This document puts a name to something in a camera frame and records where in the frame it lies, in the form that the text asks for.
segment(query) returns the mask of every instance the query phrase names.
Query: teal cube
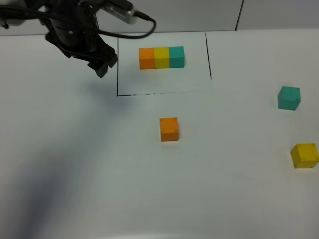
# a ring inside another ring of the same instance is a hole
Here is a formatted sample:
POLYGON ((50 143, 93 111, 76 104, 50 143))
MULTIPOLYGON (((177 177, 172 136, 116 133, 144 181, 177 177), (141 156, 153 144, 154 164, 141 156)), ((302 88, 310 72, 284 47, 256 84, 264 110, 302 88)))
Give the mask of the teal cube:
POLYGON ((183 46, 174 46, 169 48, 169 67, 183 68, 185 65, 185 54, 183 46))
POLYGON ((283 86, 278 94, 279 109, 295 111, 300 101, 300 88, 283 86))

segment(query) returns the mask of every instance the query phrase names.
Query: yellow cube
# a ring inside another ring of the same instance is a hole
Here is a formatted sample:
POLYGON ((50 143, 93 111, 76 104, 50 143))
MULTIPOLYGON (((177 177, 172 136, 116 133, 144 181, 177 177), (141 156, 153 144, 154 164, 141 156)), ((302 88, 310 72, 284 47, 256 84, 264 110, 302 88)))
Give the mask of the yellow cube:
POLYGON ((313 168, 319 162, 317 147, 314 143, 298 143, 291 150, 295 168, 313 168))
POLYGON ((169 68, 169 48, 158 47, 154 48, 155 68, 169 68))

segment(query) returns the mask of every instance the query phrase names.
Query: orange cube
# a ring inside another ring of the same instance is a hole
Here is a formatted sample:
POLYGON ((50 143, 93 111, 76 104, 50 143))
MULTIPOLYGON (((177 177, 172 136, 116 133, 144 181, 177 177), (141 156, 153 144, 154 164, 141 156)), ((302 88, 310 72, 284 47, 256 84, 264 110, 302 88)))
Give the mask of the orange cube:
POLYGON ((140 69, 155 69, 154 48, 139 49, 140 69))
POLYGON ((160 140, 164 141, 178 141, 179 129, 177 118, 161 118, 160 123, 160 140))

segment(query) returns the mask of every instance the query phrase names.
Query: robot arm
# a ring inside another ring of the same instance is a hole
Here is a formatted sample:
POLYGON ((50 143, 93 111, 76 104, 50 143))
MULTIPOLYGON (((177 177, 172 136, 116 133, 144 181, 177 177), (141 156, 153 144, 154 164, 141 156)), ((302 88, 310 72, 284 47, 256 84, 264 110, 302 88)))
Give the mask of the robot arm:
POLYGON ((108 67, 117 62, 115 50, 99 34, 139 39, 153 33, 156 21, 137 11, 127 0, 0 0, 0 24, 20 25, 26 19, 38 18, 48 29, 45 39, 55 45, 66 57, 88 61, 88 66, 103 77, 108 67), (38 11, 44 6, 46 12, 38 11), (99 29, 96 12, 99 9, 114 15, 128 24, 137 17, 153 22, 150 32, 141 36, 127 36, 99 29))

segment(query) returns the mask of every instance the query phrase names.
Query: cube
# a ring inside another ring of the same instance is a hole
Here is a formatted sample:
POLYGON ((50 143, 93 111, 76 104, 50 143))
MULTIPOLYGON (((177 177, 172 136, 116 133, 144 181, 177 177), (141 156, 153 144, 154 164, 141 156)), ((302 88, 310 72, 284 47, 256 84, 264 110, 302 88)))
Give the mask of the cube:
POLYGON ((140 69, 155 69, 154 48, 139 49, 140 69))
POLYGON ((295 111, 300 101, 300 88, 283 86, 278 94, 279 109, 295 111))
POLYGON ((317 147, 314 143, 298 143, 291 150, 295 168, 313 168, 319 162, 317 147))
POLYGON ((169 67, 183 68, 185 66, 185 54, 183 46, 169 48, 169 67))
POLYGON ((178 141, 179 129, 177 118, 161 118, 160 124, 160 140, 165 141, 178 141))
POLYGON ((155 56, 156 69, 169 68, 169 48, 168 47, 154 48, 154 56, 155 56))

